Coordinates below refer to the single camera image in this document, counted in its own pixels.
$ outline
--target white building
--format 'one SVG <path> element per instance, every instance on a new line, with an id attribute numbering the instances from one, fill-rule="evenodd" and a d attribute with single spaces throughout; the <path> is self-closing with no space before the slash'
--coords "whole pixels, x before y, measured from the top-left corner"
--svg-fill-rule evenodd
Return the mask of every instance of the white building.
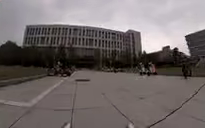
<path id="1" fill-rule="evenodd" d="M 28 25 L 24 33 L 24 47 L 72 47 L 79 56 L 93 56 L 99 50 L 103 58 L 117 59 L 129 53 L 131 58 L 141 52 L 140 32 L 115 31 L 104 28 L 73 25 Z"/>

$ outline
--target ground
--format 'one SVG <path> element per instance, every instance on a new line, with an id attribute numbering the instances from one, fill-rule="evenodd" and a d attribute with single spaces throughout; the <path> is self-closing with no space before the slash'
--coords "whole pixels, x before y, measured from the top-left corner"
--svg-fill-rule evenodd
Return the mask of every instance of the ground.
<path id="1" fill-rule="evenodd" d="M 45 74 L 46 70 L 35 67 L 0 66 L 0 80 Z"/>
<path id="2" fill-rule="evenodd" d="M 0 88 L 0 128 L 205 128 L 205 78 L 77 71 Z"/>

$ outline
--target group of people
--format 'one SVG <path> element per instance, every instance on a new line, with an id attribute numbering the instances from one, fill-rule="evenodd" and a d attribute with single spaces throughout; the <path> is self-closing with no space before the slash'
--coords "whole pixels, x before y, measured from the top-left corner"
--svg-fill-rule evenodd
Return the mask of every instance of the group of people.
<path id="1" fill-rule="evenodd" d="M 139 69 L 140 75 L 147 74 L 149 76 L 150 74 L 154 74 L 154 75 L 157 74 L 156 67 L 152 62 L 145 63 L 145 64 L 140 62 L 138 65 L 138 69 Z"/>

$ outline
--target building facade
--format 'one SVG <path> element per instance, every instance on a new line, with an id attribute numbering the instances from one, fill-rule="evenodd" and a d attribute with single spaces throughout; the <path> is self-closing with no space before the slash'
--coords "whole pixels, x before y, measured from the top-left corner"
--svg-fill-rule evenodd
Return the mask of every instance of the building facade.
<path id="1" fill-rule="evenodd" d="M 141 34 L 104 28 L 73 25 L 28 25 L 24 33 L 23 46 L 64 47 L 75 49 L 79 57 L 130 59 L 141 52 Z"/>
<path id="2" fill-rule="evenodd" d="M 205 30 L 185 36 L 192 57 L 199 57 L 205 62 Z"/>

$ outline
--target curb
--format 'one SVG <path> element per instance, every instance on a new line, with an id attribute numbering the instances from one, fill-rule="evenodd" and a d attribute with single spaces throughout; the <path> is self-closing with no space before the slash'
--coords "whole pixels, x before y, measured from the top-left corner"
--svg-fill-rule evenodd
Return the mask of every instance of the curb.
<path id="1" fill-rule="evenodd" d="M 2 81 L 0 81 L 0 87 L 20 84 L 20 83 L 23 83 L 23 82 L 26 82 L 26 81 L 43 78 L 45 76 L 47 76 L 47 75 L 43 74 L 43 75 L 36 75 L 36 76 L 30 76 L 30 77 L 22 77 L 22 78 L 15 78 L 15 79 L 9 79 L 9 80 L 2 80 Z"/>

